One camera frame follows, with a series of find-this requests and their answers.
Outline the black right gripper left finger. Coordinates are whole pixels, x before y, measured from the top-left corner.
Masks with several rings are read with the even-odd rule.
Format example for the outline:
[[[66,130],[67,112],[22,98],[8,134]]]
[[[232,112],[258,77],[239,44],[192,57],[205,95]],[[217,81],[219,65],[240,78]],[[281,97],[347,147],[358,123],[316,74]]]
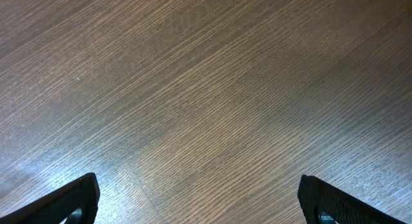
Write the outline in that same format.
[[[100,189],[95,173],[87,173],[1,218],[5,223],[94,224]]]

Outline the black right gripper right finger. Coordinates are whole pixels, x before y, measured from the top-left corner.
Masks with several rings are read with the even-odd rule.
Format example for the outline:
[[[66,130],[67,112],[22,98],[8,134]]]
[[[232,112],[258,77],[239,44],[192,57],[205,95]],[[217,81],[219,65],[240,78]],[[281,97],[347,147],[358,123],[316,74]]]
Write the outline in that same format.
[[[315,176],[302,175],[297,197],[309,224],[404,224]]]

